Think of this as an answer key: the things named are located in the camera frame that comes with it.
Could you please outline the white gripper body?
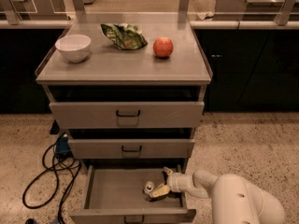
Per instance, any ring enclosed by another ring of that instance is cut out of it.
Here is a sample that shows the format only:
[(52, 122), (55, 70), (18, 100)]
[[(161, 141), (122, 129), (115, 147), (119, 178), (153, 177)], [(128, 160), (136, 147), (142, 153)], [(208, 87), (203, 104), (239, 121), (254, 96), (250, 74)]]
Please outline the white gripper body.
[(190, 186), (190, 177), (182, 173), (171, 174), (166, 181), (172, 192), (186, 191)]

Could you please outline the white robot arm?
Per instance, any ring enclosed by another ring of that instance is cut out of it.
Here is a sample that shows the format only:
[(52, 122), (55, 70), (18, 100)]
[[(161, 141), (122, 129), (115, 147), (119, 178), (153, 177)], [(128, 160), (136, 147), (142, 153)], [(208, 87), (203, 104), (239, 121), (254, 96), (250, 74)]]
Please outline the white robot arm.
[(211, 199), (213, 224), (283, 224), (286, 218), (281, 202), (242, 176), (213, 175), (196, 170), (191, 175), (164, 167), (165, 181), (156, 186), (148, 181), (143, 193), (152, 201), (170, 192), (187, 192), (194, 198)]

